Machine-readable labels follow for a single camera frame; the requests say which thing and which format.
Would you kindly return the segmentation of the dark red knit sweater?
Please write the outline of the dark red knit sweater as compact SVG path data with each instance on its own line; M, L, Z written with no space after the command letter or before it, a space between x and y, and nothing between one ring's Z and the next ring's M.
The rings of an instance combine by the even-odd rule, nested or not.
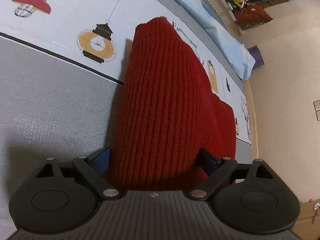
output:
M154 18L135 29L104 178L120 190L190 191L207 177L195 165L201 148L234 158L233 110L167 19Z

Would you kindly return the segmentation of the cardboard box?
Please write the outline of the cardboard box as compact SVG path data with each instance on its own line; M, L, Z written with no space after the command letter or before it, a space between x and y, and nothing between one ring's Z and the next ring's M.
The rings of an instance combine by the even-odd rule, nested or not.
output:
M319 199L300 203L300 214L293 232L300 239L317 240L320 237Z

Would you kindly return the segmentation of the light blue folded sheet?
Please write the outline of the light blue folded sheet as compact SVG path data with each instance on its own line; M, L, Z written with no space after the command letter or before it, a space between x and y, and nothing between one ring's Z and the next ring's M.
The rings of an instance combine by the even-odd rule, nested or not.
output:
M242 80L248 80L255 59L226 29L223 20L206 0L175 0L206 31Z

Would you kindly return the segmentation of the purple bag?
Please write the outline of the purple bag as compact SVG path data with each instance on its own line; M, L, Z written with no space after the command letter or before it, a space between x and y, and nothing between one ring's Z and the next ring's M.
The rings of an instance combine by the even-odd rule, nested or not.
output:
M248 48L247 50L250 53L250 55L255 59L255 64L253 66L254 69L265 65L263 56L262 56L257 45L252 46L252 47Z

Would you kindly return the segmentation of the printed grey bed sheet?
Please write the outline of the printed grey bed sheet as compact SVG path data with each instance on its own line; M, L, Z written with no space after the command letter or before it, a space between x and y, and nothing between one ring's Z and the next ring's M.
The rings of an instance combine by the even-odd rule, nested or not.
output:
M220 0L206 1L222 19ZM1 239L16 232L10 197L44 159L111 143L135 28L158 16L217 77L240 128L236 141L249 144L243 80L175 0L1 0Z

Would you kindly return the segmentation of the dark red cushion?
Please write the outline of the dark red cushion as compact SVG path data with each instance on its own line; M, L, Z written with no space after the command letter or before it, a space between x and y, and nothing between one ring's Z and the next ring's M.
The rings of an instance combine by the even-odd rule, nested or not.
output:
M235 11L235 23L241 29L249 29L273 20L260 4L251 3L241 11Z

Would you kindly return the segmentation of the white wall socket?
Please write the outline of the white wall socket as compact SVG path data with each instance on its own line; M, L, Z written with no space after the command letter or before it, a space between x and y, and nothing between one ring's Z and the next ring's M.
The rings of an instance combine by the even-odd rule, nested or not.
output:
M320 121L320 100L314 101L313 106L315 109L317 121Z

